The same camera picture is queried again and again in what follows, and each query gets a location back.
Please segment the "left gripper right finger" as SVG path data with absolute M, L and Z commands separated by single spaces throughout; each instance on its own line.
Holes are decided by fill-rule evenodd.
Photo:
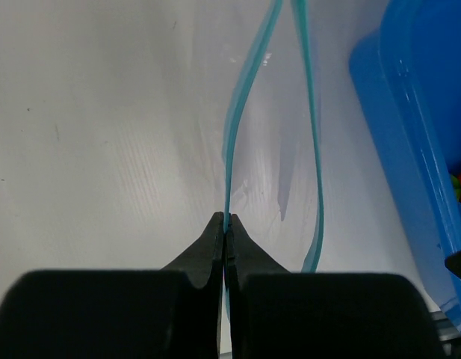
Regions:
M 234 358 L 443 358 L 419 291 L 405 277 L 292 273 L 238 216 L 226 234 Z

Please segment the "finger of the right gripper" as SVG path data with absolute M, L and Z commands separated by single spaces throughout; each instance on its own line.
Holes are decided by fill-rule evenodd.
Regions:
M 451 254 L 445 259 L 446 268 L 461 280 L 461 251 Z

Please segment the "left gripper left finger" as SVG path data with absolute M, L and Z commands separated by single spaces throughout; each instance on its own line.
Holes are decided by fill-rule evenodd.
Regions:
M 217 358 L 223 214 L 159 270 L 35 270 L 0 304 L 0 358 Z

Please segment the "clear zip top bag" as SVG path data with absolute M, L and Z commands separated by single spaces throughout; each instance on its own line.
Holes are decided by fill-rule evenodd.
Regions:
M 334 219 L 330 108 L 361 1 L 198 1 L 193 63 L 205 148 L 198 215 L 236 214 L 291 271 L 356 272 L 359 240 Z

